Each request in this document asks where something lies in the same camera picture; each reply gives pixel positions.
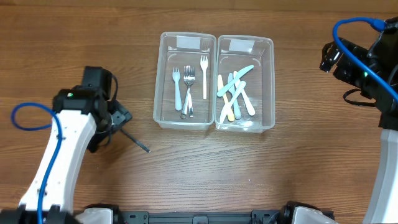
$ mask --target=blue knife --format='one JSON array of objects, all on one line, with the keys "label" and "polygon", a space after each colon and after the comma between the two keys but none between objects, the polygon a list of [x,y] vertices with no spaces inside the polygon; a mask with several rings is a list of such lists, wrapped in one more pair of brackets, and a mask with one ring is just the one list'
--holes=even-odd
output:
[{"label": "blue knife", "polygon": [[222,97],[235,84],[237,80],[242,78],[244,74],[246,74],[248,71],[252,70],[253,68],[254,65],[249,65],[245,68],[240,69],[240,71],[237,72],[236,77],[217,92],[217,96]]}]

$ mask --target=plastic container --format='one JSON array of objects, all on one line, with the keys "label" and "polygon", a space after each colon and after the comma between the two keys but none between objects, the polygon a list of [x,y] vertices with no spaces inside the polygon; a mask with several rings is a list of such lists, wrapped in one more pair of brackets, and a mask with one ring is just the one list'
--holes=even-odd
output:
[{"label": "plastic container", "polygon": [[[207,99],[203,99],[203,72],[200,57],[206,55]],[[183,81],[183,68],[195,67],[195,82],[191,86],[193,117],[182,119],[181,111],[175,109],[175,84],[172,69],[180,70],[180,94],[182,105],[187,86]],[[164,32],[160,37],[159,58],[155,86],[154,120],[162,128],[206,130],[214,122],[216,111],[216,37],[190,32]]]},{"label": "plastic container", "polygon": [[263,37],[244,35],[222,35],[218,38],[218,74],[223,77],[224,85],[228,82],[230,72],[239,71],[248,65],[254,68],[247,72],[241,81],[246,82],[245,92],[249,97],[256,114],[250,116],[242,96],[237,99],[242,117],[229,122],[225,119],[220,124],[220,114],[224,106],[222,98],[216,100],[216,129],[261,133],[275,125],[275,68],[274,44]]}]

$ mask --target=utensil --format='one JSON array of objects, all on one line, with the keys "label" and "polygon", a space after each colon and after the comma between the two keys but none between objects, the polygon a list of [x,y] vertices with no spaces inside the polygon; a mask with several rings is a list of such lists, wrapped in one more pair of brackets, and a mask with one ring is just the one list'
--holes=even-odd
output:
[{"label": "utensil", "polygon": [[[235,83],[236,88],[238,87],[240,82],[240,79],[238,79]],[[246,106],[246,109],[249,113],[250,116],[254,116],[256,114],[256,112],[254,111],[253,105],[251,104],[249,97],[246,94],[246,91],[242,91],[242,97],[244,100],[244,105]]]},{"label": "utensil", "polygon": [[192,97],[191,97],[191,86],[195,81],[195,67],[186,65],[184,66],[184,83],[187,85],[187,95],[185,96],[184,106],[181,112],[181,118],[185,119],[187,117],[189,109],[189,117],[193,117],[192,108]]},{"label": "utensil", "polygon": [[239,94],[241,94],[241,92],[243,91],[243,88],[245,86],[246,86],[246,82],[241,81],[241,83],[239,83],[238,87],[236,88],[235,94],[232,96],[231,101],[224,105],[223,109],[221,110],[221,114],[220,114],[220,124],[224,123],[224,120],[225,120],[225,117],[226,117],[228,111],[231,109],[232,104],[235,102],[235,100],[237,99]]},{"label": "utensil", "polygon": [[[223,87],[224,87],[223,77],[221,75],[218,75],[217,89],[220,90]],[[226,97],[226,94],[223,95],[223,99],[224,99],[224,104],[227,104],[228,98]],[[232,122],[235,120],[234,113],[232,112],[231,108],[227,111],[227,114],[228,114],[228,121]]]},{"label": "utensil", "polygon": [[207,56],[200,56],[200,67],[203,71],[203,99],[207,99],[207,82],[206,82],[206,70],[209,66],[209,61],[207,61]]},{"label": "utensil", "polygon": [[173,68],[173,80],[175,83],[175,109],[177,111],[180,111],[182,106],[181,106],[181,94],[180,94],[180,69],[179,68]]},{"label": "utensil", "polygon": [[[233,79],[233,75],[232,75],[232,73],[229,73],[229,75],[228,75],[228,83],[230,83],[230,82],[232,81],[232,79]],[[235,93],[235,86],[232,85],[231,88],[229,88],[228,91],[229,91],[229,92],[231,93],[231,95],[233,96],[234,93]],[[239,109],[238,101],[235,100],[235,102],[233,103],[233,105],[234,105],[234,115],[235,115],[235,119],[241,119],[242,114],[241,114],[241,110]]]},{"label": "utensil", "polygon": [[242,78],[242,76],[244,74],[246,74],[248,71],[252,70],[253,68],[254,68],[254,65],[249,65],[247,67],[240,69],[240,71],[238,71],[238,73],[236,74],[236,78],[234,78],[230,83],[225,85],[222,89],[218,90],[217,96],[222,97],[228,91],[228,89],[231,88],[231,86],[235,84],[235,82],[238,79]]}]

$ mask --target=yellow knife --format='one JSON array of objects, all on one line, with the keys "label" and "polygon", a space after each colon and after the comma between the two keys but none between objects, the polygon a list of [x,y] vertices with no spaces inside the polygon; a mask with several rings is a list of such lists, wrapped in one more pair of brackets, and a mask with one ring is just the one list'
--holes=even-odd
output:
[{"label": "yellow knife", "polygon": [[[223,77],[221,75],[218,75],[218,81],[217,81],[217,89],[218,91],[224,87],[223,83]],[[226,94],[223,95],[224,98],[224,104],[228,103],[228,99],[226,97]],[[228,121],[232,122],[235,120],[234,112],[232,111],[231,108],[229,108],[229,111],[227,113]]]}]

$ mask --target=wooden surface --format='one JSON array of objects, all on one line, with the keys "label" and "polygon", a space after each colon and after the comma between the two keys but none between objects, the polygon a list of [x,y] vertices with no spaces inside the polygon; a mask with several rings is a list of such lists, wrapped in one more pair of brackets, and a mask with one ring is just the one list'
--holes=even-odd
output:
[{"label": "wooden surface", "polygon": [[[25,132],[9,120],[24,101],[51,106],[61,88],[80,83],[85,65],[119,79],[133,114],[109,147],[86,153],[75,209],[116,203],[123,210],[236,212],[279,209],[288,200],[335,211],[341,223],[364,217],[379,162],[379,112],[346,104],[351,87],[319,70],[333,24],[393,14],[230,10],[0,7],[0,207],[16,208],[30,185],[49,132]],[[275,47],[276,125],[263,134],[160,129],[152,119],[159,40],[165,31],[268,37]],[[364,24],[341,36],[369,47]],[[26,126],[48,123],[35,109]]]},{"label": "wooden surface", "polygon": [[19,6],[161,7],[167,9],[398,12],[398,0],[0,0],[0,4],[15,4]]}]

